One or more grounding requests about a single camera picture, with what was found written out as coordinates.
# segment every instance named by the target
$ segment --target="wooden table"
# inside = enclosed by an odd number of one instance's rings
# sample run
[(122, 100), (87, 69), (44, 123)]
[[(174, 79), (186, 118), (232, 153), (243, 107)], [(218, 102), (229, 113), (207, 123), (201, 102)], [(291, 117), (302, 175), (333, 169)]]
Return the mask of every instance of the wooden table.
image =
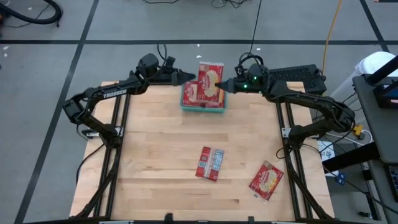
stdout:
[[(303, 90), (303, 85), (289, 83), (289, 88)], [(282, 147), (275, 104), (260, 94), (241, 93), (228, 95), (225, 114), (183, 112), (180, 93), (180, 87), (150, 86), (145, 94), (131, 97), (111, 218), (163, 220), (172, 212), (175, 220), (245, 221), (248, 216), (257, 221), (294, 220), (285, 161), (275, 156)], [(114, 101), (98, 103), (95, 117), (110, 123)], [(312, 122), (308, 108), (292, 105), (292, 111), (295, 124)], [(101, 143), (100, 139), (88, 141), (85, 156)], [(305, 143), (317, 147), (315, 140)], [(215, 183), (195, 177), (203, 146), (224, 150)], [(98, 188), (104, 152), (102, 149), (82, 167), (71, 215)], [(301, 155), (309, 191), (334, 216), (319, 153), (304, 146)], [(248, 188), (265, 160), (285, 173), (267, 203)], [(297, 192), (304, 217), (302, 195)]]

